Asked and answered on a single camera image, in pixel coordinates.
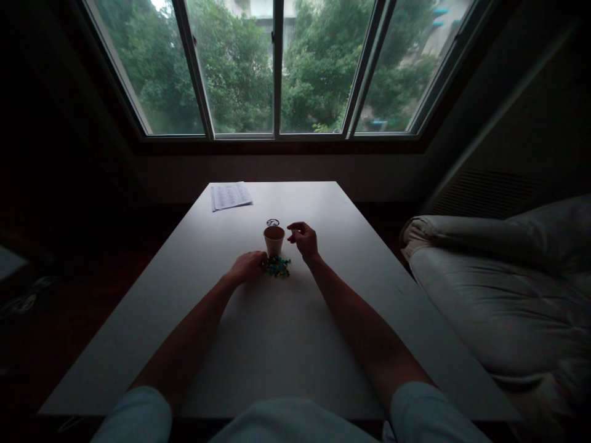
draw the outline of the paper cup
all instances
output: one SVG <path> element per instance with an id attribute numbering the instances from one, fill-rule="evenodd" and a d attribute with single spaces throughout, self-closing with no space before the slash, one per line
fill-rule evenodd
<path id="1" fill-rule="evenodd" d="M 263 232 L 265 242 L 267 243 L 267 253 L 269 257 L 272 255 L 279 255 L 281 253 L 281 245 L 285 237 L 285 231 L 279 226 L 269 226 Z"/>

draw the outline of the left hand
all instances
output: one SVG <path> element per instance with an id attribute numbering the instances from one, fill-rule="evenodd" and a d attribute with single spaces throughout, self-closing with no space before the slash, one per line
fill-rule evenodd
<path id="1" fill-rule="evenodd" d="M 253 251 L 238 257 L 226 276 L 238 284 L 242 284 L 260 277 L 266 270 L 267 253 L 265 251 Z"/>

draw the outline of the white table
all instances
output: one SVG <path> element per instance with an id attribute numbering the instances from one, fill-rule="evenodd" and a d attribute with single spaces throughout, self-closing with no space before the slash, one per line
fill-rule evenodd
<path id="1" fill-rule="evenodd" d="M 39 413 L 105 415 L 235 258 L 265 249 L 265 223 L 277 218 L 316 230 L 326 262 L 466 416 L 519 418 L 336 182 L 247 186 L 254 205 L 220 212 L 209 187 L 201 194 Z M 295 245 L 286 241 L 282 256 L 292 260 L 289 279 L 265 275 L 230 300 L 181 415 L 235 417 L 257 400 L 312 397 L 348 419 L 382 418 Z"/>

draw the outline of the floor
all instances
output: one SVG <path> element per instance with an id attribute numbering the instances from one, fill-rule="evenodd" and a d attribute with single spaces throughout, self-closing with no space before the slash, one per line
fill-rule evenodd
<path id="1" fill-rule="evenodd" d="M 416 207 L 357 204 L 392 252 L 404 263 L 398 233 Z M 155 207 L 126 217 L 60 251 L 59 280 L 26 314 L 0 322 L 0 426 L 5 441 L 88 441 L 101 418 L 69 429 L 69 417 L 36 416 L 77 356 L 164 244 L 189 206 Z M 206 441 L 227 420 L 175 420 L 171 442 Z M 381 423 L 355 422 L 376 437 Z M 483 425 L 493 441 L 513 441 L 506 425 Z"/>

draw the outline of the colorful beads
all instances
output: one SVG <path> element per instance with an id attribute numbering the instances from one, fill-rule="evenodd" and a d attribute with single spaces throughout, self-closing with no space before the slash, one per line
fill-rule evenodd
<path id="1" fill-rule="evenodd" d="M 271 276 L 277 276 L 281 278 L 289 277 L 289 271 L 287 270 L 287 266 L 291 263 L 290 260 L 283 260 L 279 255 L 272 255 L 269 257 L 269 264 L 267 273 Z"/>

